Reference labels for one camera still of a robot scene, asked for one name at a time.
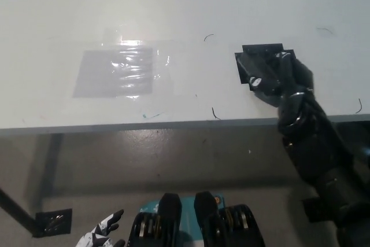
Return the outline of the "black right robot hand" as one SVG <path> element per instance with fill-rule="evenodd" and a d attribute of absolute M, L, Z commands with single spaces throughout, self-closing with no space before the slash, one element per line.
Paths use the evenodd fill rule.
<path fill-rule="evenodd" d="M 296 58 L 292 50 L 256 54 L 251 57 L 254 72 L 249 89 L 260 100 L 278 107 L 284 95 L 313 91 L 313 72 Z"/>

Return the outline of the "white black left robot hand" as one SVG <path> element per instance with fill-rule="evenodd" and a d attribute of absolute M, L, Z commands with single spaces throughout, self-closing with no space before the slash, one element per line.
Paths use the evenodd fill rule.
<path fill-rule="evenodd" d="M 121 209 L 104 218 L 90 232 L 79 239 L 76 247 L 124 247 L 126 242 L 123 239 L 114 243 L 109 237 L 112 231 L 119 228 L 118 222 L 123 214 L 124 210 Z"/>

